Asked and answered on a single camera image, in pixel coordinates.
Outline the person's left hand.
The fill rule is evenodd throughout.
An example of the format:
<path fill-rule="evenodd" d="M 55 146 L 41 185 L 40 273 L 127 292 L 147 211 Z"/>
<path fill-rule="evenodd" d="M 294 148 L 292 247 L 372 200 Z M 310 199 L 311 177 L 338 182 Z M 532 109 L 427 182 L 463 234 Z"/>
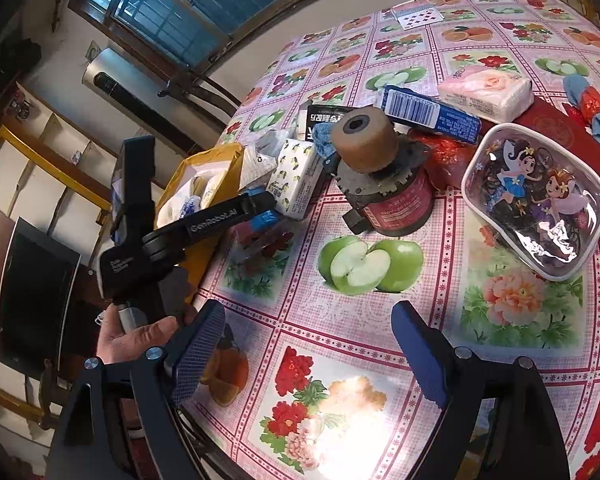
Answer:
<path fill-rule="evenodd" d="M 125 333 L 120 322 L 118 307 L 110 304 L 102 318 L 96 356 L 104 364 L 133 361 L 149 348 L 164 346 L 179 328 L 193 322 L 196 316 L 197 310 L 193 306 L 186 306 L 181 321 L 169 315 L 158 322 Z"/>

